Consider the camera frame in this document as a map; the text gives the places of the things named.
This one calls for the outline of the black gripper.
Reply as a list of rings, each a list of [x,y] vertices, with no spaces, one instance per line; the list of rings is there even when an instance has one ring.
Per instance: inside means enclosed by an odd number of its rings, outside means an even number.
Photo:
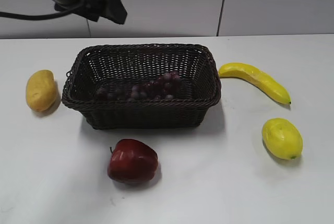
[[[103,17],[118,25],[123,25],[127,18],[127,11],[122,0],[84,0],[82,8],[76,10],[74,14],[88,20],[97,22]]]

